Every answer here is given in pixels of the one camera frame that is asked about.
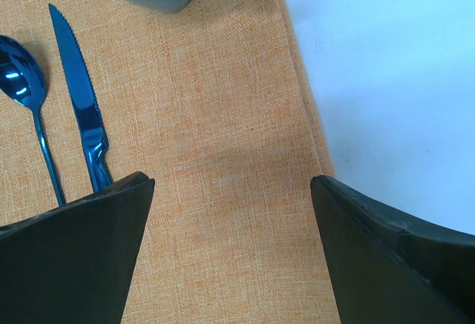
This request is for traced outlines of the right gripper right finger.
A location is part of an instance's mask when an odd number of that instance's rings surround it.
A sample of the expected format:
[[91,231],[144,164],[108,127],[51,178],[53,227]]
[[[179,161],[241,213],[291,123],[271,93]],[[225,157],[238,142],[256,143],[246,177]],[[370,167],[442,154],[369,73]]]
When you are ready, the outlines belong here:
[[433,224],[330,176],[311,197],[343,323],[472,323],[474,236]]

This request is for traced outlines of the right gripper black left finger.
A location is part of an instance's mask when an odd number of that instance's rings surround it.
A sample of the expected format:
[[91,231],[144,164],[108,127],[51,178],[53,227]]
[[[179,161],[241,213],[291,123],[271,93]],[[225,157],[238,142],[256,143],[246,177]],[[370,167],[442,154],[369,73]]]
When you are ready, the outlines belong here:
[[133,173],[1,227],[3,323],[119,323],[155,182]]

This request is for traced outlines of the blue plastic knife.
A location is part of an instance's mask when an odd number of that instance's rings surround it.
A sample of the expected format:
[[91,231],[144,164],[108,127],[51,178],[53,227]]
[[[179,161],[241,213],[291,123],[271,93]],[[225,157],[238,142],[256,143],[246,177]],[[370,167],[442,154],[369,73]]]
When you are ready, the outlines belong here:
[[65,81],[79,128],[82,150],[93,191],[112,183],[105,154],[108,139],[82,52],[66,18],[53,5],[48,9],[59,49]]

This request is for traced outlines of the blue plastic spoon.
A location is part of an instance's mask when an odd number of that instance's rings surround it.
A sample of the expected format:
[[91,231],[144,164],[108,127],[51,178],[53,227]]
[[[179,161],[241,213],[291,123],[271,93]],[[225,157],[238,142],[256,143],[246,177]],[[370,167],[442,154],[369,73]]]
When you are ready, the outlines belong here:
[[53,157],[42,124],[41,108],[46,99],[46,83],[39,63],[15,39],[1,36],[1,90],[32,112],[34,127],[60,207],[66,204]]

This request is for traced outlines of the orange cloth placemat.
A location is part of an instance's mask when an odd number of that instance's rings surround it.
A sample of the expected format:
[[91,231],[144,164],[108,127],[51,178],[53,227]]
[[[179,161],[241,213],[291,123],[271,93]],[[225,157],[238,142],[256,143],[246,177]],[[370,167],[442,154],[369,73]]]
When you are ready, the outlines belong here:
[[50,20],[72,27],[121,179],[155,181],[124,323],[338,323],[310,196],[333,167],[285,0],[1,0],[47,78],[68,200],[91,192]]

